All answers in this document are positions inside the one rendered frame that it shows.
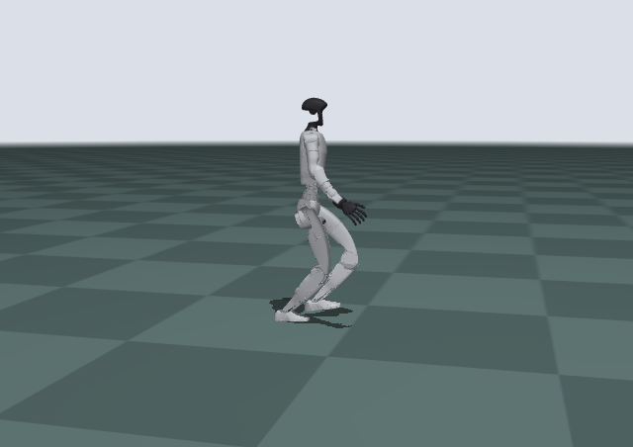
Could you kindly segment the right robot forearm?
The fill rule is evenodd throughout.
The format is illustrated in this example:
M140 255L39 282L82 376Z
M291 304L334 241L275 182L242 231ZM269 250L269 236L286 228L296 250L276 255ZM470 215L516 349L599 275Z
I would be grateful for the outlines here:
M332 189L333 186L331 186L331 184L329 183L329 180L326 177L323 168L321 166L314 167L313 174L316 178L317 187L320 188L324 194L326 194L326 198L338 204L343 198L338 195L335 189Z

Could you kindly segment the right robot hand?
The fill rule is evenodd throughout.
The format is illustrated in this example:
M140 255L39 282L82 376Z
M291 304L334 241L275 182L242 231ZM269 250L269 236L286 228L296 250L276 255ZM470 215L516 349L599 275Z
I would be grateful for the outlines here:
M340 196L340 195L339 195L339 196ZM342 196L341 196L341 197L342 197ZM342 198L343 198L343 197L342 197ZM333 201L332 201L332 202L333 202ZM363 215L365 216L365 218L367 218L367 215L366 215L366 214L365 214L365 213L364 213L361 209L359 209L359 208L357 208L357 207L356 207L356 206L358 206L358 207L360 207L360 208L362 208L362 209L365 209L365 207L364 207L363 205L361 205L361 204L358 204L358 203L352 203L352 202L347 202L347 200L346 200L345 198L343 198L343 199L342 199L342 200L341 200L338 204L336 204L335 202L333 202L333 204L334 204L336 207L338 207L339 209L342 209L342 211L343 211L343 212L344 212L344 213L345 213L345 214L346 214L346 215L347 215L347 216L348 216L348 217L349 217L349 218L353 221L353 223L354 223L355 225L357 225L357 224L356 224L355 220L354 220L354 219L353 219L350 215L352 215L352 216L353 216L353 217L354 217L354 218L355 218L355 219L356 219L356 220L357 220L360 224L361 224L361 222L360 222L360 220L358 219L358 217L357 217L356 215L358 215L358 216L362 219L362 221L363 221L363 222L365 222L365 220L364 220L364 218L360 215L360 213L361 213L361 214L363 214ZM360 212L360 213L358 213L356 210L357 210L358 212ZM355 213L356 215L355 215L354 213Z

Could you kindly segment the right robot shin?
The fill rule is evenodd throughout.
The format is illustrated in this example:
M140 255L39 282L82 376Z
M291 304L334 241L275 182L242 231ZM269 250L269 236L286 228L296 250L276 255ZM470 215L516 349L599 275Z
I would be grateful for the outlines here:
M319 268L314 268L311 273L304 279L300 286L295 290L294 297L282 309L286 313L288 310L293 311L298 306L309 300L316 292L318 292L327 282L322 283L325 277L324 272Z

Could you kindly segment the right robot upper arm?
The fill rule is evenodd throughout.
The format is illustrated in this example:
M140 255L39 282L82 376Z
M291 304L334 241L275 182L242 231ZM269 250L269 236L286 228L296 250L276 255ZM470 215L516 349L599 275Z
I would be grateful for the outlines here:
M315 178L315 176L313 174L313 169L314 169L314 167L319 166L319 165L317 165L317 162L319 160L319 155L318 155L318 146L319 146L318 135L317 134L305 134L304 135L304 146L306 148L309 174L314 180L316 180L316 178Z

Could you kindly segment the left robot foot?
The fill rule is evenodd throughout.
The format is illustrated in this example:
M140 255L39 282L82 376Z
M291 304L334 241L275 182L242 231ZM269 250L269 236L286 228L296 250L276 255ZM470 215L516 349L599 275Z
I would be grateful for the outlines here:
M333 302L333 301L328 301L326 299L322 299L320 302L317 303L317 301L319 300L314 299L315 302L313 302L313 300L307 300L305 303L305 311L311 312L311 311L317 311L317 310L331 310L331 309L337 309L341 307L340 302Z

